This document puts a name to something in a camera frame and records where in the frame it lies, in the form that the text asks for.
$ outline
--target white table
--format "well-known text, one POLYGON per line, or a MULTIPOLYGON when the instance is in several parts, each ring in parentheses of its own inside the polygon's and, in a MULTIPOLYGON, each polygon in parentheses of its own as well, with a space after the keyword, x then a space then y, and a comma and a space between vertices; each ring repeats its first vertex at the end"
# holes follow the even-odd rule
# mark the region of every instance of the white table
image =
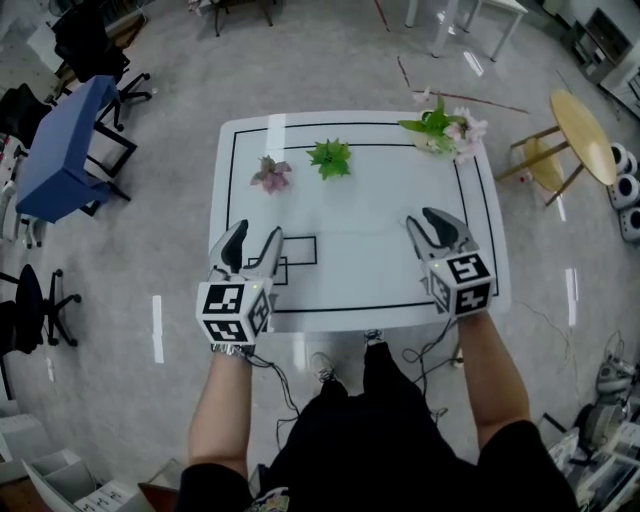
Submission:
MULTIPOLYGON (((440 29, 438 30, 438 35, 436 36, 436 41, 431 48, 431 55, 433 57, 440 57, 442 55, 442 51, 444 50, 444 44, 447 41, 447 36, 449 35, 449 27, 453 26, 453 22, 455 20, 456 12, 458 11, 458 1, 459 0, 448 0, 447 8, 444 11, 444 17, 442 22, 440 23, 440 29)), ((505 31, 502 36, 502 39, 498 43, 495 51, 491 55, 491 60, 496 62, 498 59, 498 55, 504 48, 505 44, 511 39, 511 36, 516 31, 522 16, 527 14, 527 10, 522 7, 516 0, 476 0, 476 4, 473 7, 473 11, 469 15, 467 20, 467 24, 464 27, 465 32, 471 31, 471 25, 475 21, 480 8, 483 3, 487 3, 493 5, 495 7, 500 7, 502 9, 506 9, 515 14, 515 17, 509 24, 509 27, 505 31)), ((407 19, 405 21, 405 25, 408 28, 413 27, 413 24, 416 19, 416 13, 418 12, 418 0, 409 0, 409 9, 407 10, 407 19)))
MULTIPOLYGON (((444 18, 440 23, 440 28, 438 29, 438 35, 436 36, 436 41, 433 43, 431 47, 431 55, 433 57, 440 57, 442 55, 442 51, 444 50, 444 43, 447 41, 447 36, 449 35, 449 27, 453 26, 453 22, 456 17, 456 13, 458 12, 458 3, 459 0, 448 0, 447 8, 444 11, 444 18)), ((409 0, 409 10, 407 11, 407 19, 405 21, 405 25, 408 28, 413 27, 413 24, 416 20, 416 13, 418 12, 418 0, 409 0)))
POLYGON ((274 287, 276 332, 334 332, 443 322, 420 284, 405 229, 431 206, 464 219, 497 274, 492 308, 511 304, 502 217, 484 148, 464 165, 415 148, 396 124, 413 112, 277 114, 226 123, 220 132, 209 250, 229 226, 248 219, 243 264, 280 225, 285 240, 274 287), (348 142, 351 176, 322 181, 306 151, 348 142), (249 184, 258 159, 286 160, 291 186, 272 196, 249 184))

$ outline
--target pink flower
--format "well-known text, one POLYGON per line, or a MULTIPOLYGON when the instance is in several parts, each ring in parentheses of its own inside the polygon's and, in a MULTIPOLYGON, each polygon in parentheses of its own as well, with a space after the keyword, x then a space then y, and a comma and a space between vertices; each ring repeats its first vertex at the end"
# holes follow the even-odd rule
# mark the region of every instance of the pink flower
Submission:
POLYGON ((262 183, 262 188, 271 195, 289 185, 289 180, 284 177, 286 172, 291 172, 291 166, 287 162, 276 163, 267 155, 260 159, 260 171, 251 178, 251 185, 262 183))
POLYGON ((478 121, 472 117, 468 108, 458 107, 454 109, 453 114, 464 117, 466 121, 465 126, 461 129, 461 138, 455 139, 452 134, 447 133, 447 130, 450 127, 445 129, 445 135, 449 135, 449 137, 451 137, 456 143, 456 148, 458 150, 456 162, 463 163, 473 158, 475 155, 476 150, 482 144, 482 137, 487 133, 487 126, 489 123, 487 123, 487 121, 478 121))

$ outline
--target wooden stick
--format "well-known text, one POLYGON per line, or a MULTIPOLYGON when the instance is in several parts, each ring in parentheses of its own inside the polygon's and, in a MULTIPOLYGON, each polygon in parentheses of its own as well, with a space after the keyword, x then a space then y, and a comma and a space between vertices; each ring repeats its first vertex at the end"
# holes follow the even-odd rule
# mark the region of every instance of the wooden stick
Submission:
POLYGON ((569 178, 567 178, 567 181, 565 181, 562 184, 562 187, 560 187, 560 190, 558 190, 555 194, 553 194, 553 197, 547 201, 545 206, 549 206, 556 199, 558 199, 558 197, 560 197, 560 194, 562 194, 565 190, 567 190, 569 188, 569 185, 571 185, 573 183, 573 181, 578 177, 578 174, 580 174, 582 172, 582 169, 584 169, 584 165, 582 165, 582 164, 580 164, 578 167, 576 167, 576 170, 573 171, 573 174, 571 176, 569 176, 569 178))
POLYGON ((557 146, 554 146, 551 149, 547 149, 546 151, 543 151, 539 155, 536 155, 533 158, 530 158, 529 160, 525 160, 521 164, 516 165, 515 167, 512 167, 508 171, 505 171, 502 174, 498 174, 498 176, 496 176, 496 181, 500 181, 505 178, 508 178, 512 174, 517 173, 518 171, 524 169, 525 167, 529 167, 533 164, 537 164, 541 160, 544 160, 545 158, 549 158, 551 155, 555 155, 558 151, 562 151, 563 149, 568 147, 569 147, 569 143, 565 140, 564 142, 561 142, 557 146))
POLYGON ((511 144, 511 149, 517 148, 518 146, 522 146, 529 139, 539 139, 539 138, 544 137, 546 135, 551 135, 552 133, 556 133, 558 130, 560 130, 559 126, 553 126, 552 128, 548 128, 548 129, 546 129, 546 130, 544 130, 542 132, 535 133, 533 135, 529 135, 526 139, 522 139, 522 140, 519 140, 518 142, 514 142, 513 144, 511 144))

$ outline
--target wrist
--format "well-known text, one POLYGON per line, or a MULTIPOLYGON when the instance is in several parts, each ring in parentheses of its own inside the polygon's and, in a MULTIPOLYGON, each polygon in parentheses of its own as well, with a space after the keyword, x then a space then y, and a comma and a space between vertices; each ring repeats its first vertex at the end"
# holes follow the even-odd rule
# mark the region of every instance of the wrist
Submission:
POLYGON ((211 352, 221 356, 247 361, 255 351, 255 345, 232 345, 229 343, 213 343, 211 352))

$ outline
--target black shirt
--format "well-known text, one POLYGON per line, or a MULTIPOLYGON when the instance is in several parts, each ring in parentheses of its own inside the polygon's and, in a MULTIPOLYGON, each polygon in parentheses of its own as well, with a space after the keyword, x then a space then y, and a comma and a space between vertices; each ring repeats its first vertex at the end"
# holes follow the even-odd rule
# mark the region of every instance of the black shirt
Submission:
POLYGON ((351 408, 346 420, 315 418, 290 436, 255 501, 233 470, 192 466, 182 475, 176 510, 577 510, 532 423, 500 430, 474 466, 458 459, 437 429, 415 429, 401 412, 390 413, 365 407, 351 408))

